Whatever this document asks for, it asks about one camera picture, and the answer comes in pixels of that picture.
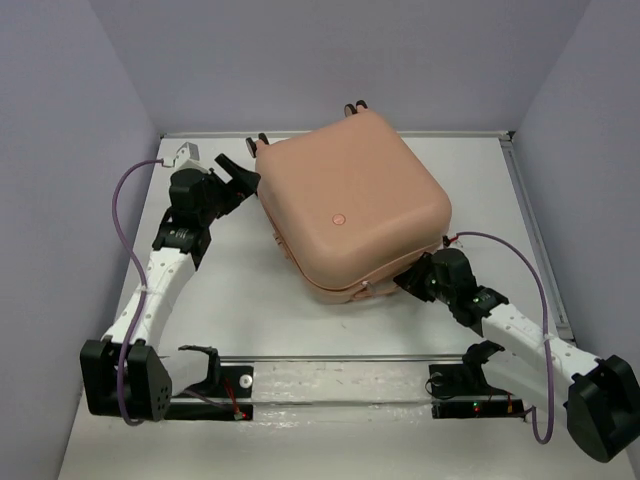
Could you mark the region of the pink hard-shell suitcase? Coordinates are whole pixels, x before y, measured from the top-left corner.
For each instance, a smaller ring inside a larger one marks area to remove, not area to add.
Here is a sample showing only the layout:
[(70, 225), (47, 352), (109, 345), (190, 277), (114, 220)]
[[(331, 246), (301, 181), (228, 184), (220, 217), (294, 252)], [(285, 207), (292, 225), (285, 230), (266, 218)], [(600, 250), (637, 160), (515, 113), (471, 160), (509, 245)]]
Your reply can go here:
[(434, 252), (452, 218), (444, 188), (381, 115), (363, 100), (344, 115), (275, 143), (246, 140), (277, 245), (329, 304), (394, 292), (393, 277)]

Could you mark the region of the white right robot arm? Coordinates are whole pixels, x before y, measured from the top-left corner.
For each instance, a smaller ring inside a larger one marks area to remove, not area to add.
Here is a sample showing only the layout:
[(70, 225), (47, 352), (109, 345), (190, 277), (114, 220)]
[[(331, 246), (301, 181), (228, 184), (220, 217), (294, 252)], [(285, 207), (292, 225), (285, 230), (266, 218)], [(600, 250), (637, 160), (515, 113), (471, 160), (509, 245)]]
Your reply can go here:
[(460, 368), (462, 384), (489, 386), (547, 413), (562, 414), (577, 446), (607, 463), (639, 437), (639, 382), (624, 359), (599, 358), (547, 333), (504, 295), (477, 283), (458, 249), (423, 254), (395, 283), (412, 296), (446, 304), (453, 318), (511, 360), (495, 369), (485, 358)]

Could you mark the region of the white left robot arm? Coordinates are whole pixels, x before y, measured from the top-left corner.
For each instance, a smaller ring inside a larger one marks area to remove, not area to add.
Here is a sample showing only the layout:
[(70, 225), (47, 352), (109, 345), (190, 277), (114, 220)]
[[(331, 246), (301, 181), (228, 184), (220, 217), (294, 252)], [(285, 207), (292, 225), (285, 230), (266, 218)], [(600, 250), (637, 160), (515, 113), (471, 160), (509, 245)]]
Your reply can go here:
[(220, 178), (186, 158), (170, 176), (169, 206), (151, 245), (149, 261), (131, 258), (139, 284), (113, 325), (80, 352), (87, 405), (96, 416), (119, 417), (129, 426), (164, 419), (173, 397), (192, 387), (215, 392), (223, 378), (218, 351), (183, 345), (160, 355), (165, 326), (182, 290), (198, 271), (211, 242), (211, 224), (255, 195), (258, 173), (226, 155), (215, 159)]

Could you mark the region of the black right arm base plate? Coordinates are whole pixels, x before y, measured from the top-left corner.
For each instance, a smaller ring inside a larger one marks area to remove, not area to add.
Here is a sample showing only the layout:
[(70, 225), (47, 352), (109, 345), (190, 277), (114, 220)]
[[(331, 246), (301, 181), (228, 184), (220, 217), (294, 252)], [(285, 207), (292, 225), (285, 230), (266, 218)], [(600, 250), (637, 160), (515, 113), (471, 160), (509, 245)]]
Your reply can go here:
[(425, 391), (436, 420), (522, 418), (529, 413), (519, 397), (489, 386), (481, 371), (463, 363), (430, 365)]

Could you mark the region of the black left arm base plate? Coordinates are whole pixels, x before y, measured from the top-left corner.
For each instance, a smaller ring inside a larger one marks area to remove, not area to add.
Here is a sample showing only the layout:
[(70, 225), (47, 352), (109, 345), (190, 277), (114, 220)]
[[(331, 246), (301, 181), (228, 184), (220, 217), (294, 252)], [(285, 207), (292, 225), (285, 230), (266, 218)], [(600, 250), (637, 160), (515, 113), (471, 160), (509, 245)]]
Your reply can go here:
[(252, 421), (254, 366), (223, 364), (216, 386), (201, 383), (171, 400), (167, 421)]

